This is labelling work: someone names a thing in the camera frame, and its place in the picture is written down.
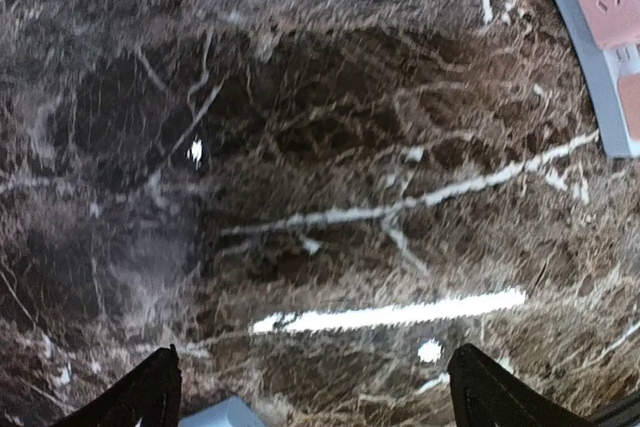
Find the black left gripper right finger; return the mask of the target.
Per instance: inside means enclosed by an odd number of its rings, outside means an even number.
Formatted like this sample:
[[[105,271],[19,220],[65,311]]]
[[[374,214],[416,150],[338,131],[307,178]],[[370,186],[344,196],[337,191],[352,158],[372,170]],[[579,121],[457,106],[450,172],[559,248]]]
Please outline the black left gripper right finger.
[[[592,423],[547,400],[471,343],[448,363],[458,426],[590,426]]]

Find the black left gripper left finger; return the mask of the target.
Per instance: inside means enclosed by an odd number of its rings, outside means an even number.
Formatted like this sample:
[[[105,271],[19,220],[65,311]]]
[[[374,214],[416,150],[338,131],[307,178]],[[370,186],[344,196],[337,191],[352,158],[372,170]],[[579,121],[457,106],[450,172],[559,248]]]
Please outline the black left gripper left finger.
[[[102,395],[54,427],[177,427],[181,371],[176,347],[155,350]]]

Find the light blue power strip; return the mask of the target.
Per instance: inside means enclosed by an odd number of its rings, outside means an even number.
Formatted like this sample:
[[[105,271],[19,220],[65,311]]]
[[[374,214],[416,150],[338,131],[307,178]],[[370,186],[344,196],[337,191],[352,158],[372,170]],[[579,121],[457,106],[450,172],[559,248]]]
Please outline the light blue power strip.
[[[601,50],[578,0],[554,0],[571,38],[607,156],[639,156],[639,41]]]

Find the small blue plug adapter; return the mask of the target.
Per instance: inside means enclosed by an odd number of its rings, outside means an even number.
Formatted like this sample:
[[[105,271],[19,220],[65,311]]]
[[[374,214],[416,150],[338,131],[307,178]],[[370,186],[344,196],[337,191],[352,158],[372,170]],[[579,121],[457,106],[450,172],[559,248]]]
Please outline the small blue plug adapter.
[[[181,419],[179,427],[266,427],[266,424],[237,396],[211,405]]]

